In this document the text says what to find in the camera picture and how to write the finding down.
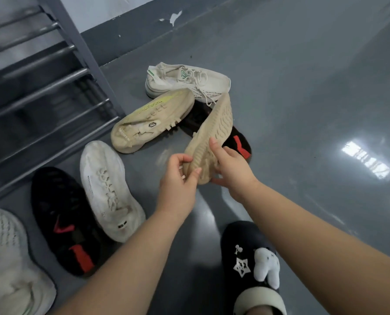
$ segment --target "forearm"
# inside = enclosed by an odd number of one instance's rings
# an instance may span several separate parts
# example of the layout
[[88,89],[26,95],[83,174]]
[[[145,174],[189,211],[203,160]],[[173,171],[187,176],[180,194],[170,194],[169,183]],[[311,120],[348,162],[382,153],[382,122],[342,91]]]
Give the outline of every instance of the forearm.
[[258,184],[243,204],[281,257],[335,314],[390,314],[390,258]]
[[56,315],[146,314],[180,225],[154,213]]

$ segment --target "gray baseboard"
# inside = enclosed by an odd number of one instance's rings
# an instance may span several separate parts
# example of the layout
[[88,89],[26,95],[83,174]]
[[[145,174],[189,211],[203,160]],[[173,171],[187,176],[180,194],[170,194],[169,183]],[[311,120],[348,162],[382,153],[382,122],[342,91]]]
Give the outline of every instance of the gray baseboard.
[[[82,36],[99,65],[104,65],[225,1],[153,0],[84,31]],[[179,11],[182,11],[182,15],[172,27],[168,20],[172,13]]]

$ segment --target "metal rack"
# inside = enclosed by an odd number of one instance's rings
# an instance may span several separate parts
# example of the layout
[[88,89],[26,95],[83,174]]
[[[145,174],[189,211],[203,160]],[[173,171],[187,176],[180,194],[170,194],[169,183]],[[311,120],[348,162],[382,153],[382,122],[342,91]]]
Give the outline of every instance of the metal rack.
[[34,71],[37,68],[43,67],[49,62],[53,62],[68,53],[74,52],[82,67],[77,70],[65,75],[49,84],[21,97],[15,101],[5,104],[0,107],[0,119],[3,117],[9,117],[9,115],[15,112],[21,112],[25,107],[29,107],[33,102],[41,99],[44,96],[50,95],[57,90],[72,84],[73,82],[79,81],[81,84],[85,84],[87,91],[91,92],[93,97],[98,100],[93,105],[88,105],[85,110],[79,112],[77,115],[71,117],[67,121],[54,126],[48,132],[45,132],[39,137],[35,137],[32,141],[25,143],[20,148],[9,152],[8,154],[0,157],[0,166],[6,162],[16,159],[21,153],[29,150],[30,148],[36,148],[39,144],[57,133],[70,128],[78,120],[88,117],[88,115],[94,111],[99,111],[103,108],[103,112],[109,115],[109,119],[99,125],[97,128],[92,129],[85,135],[75,139],[73,142],[65,143],[65,146],[55,151],[50,157],[45,160],[39,161],[37,164],[31,165],[29,168],[25,168],[24,172],[11,178],[9,181],[5,181],[0,185],[0,196],[5,192],[10,191],[20,181],[27,178],[33,172],[54,160],[60,158],[62,155],[66,155],[72,152],[86,143],[88,140],[101,135],[104,131],[110,129],[116,121],[121,117],[124,117],[124,111],[116,100],[115,94],[112,91],[107,79],[100,70],[96,60],[90,52],[84,39],[78,32],[76,26],[72,22],[71,17],[68,15],[66,9],[60,0],[38,0],[40,5],[38,7],[28,8],[19,13],[16,13],[9,20],[0,23],[0,28],[6,27],[11,24],[15,24],[19,21],[30,18],[34,15],[42,15],[44,13],[51,20],[51,24],[44,26],[41,29],[32,31],[14,40],[6,42],[0,45],[0,52],[3,52],[9,48],[15,47],[21,43],[30,41],[36,37],[57,30],[61,36],[65,39],[67,46],[51,52],[44,57],[38,58],[32,62],[23,64],[22,66],[16,67],[14,70],[9,70],[6,73],[0,74],[0,85],[4,82],[19,78],[20,76]]

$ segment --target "person's left arm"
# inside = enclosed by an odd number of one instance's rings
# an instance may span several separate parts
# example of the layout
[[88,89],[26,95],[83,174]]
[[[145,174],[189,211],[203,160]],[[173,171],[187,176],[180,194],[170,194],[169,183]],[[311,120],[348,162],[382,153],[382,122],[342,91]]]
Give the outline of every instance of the person's left arm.
[[185,154],[170,157],[155,213],[54,315],[147,313],[171,243],[195,204],[200,170],[185,182],[179,169],[190,161]]

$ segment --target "chipped paint patch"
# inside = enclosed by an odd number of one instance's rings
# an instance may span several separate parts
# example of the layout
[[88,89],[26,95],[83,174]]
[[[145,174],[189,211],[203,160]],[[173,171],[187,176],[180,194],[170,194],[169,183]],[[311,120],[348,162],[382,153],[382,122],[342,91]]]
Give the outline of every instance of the chipped paint patch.
[[179,16],[181,16],[181,15],[182,15],[182,10],[180,10],[180,12],[179,12],[178,14],[173,13],[173,14],[171,15],[171,17],[170,17],[170,24],[171,24],[172,26],[174,26],[174,22],[175,22],[176,19],[177,19]]

